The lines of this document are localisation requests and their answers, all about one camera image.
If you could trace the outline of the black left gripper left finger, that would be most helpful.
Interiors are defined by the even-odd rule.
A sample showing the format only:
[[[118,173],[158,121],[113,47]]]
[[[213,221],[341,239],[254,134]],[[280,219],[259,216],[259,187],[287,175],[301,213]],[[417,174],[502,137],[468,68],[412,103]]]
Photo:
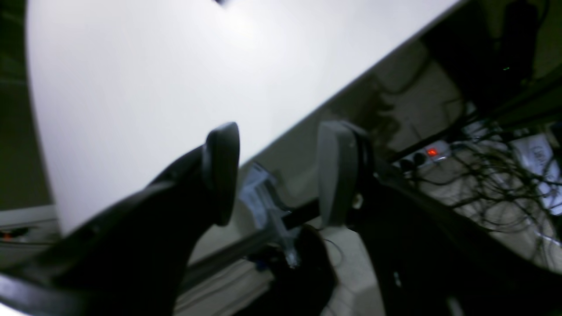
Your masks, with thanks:
[[[239,128],[227,122],[148,186],[1,271],[2,315],[170,316],[189,258],[233,212]]]

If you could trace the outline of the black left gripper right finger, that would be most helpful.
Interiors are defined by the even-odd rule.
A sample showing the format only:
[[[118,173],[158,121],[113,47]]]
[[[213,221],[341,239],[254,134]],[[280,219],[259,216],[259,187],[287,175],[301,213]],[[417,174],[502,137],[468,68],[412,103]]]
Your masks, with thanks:
[[[561,314],[560,274],[415,190],[361,128],[321,122],[317,166],[322,222],[359,235],[388,316]]]

